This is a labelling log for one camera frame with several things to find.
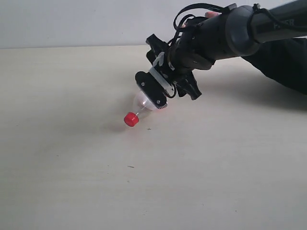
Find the table surface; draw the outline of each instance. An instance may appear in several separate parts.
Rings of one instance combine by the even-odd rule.
[[[126,127],[147,50],[0,50],[0,229],[305,230],[306,97],[233,58]]]

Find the dark fabric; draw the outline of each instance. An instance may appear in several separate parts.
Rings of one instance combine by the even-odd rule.
[[[243,59],[268,78],[307,94],[307,39],[267,42],[256,54]]]

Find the robotic arm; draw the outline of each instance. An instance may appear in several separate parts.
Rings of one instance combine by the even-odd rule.
[[[220,14],[213,18],[188,14],[176,25],[177,17],[188,10],[204,8]],[[151,50],[147,58],[153,65],[138,72],[135,80],[153,104],[166,107],[167,98],[188,94],[201,96],[193,76],[194,69],[209,70],[217,60],[255,54],[260,45],[307,35],[307,1],[296,0],[271,10],[260,5],[232,4],[218,7],[196,3],[182,9],[174,20],[176,33],[168,43],[154,34],[147,38]]]

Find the clear plastic bottle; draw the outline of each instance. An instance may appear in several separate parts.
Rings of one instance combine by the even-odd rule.
[[[142,92],[138,92],[134,97],[132,111],[124,118],[126,125],[134,127],[142,118],[147,117],[152,111],[158,108]]]

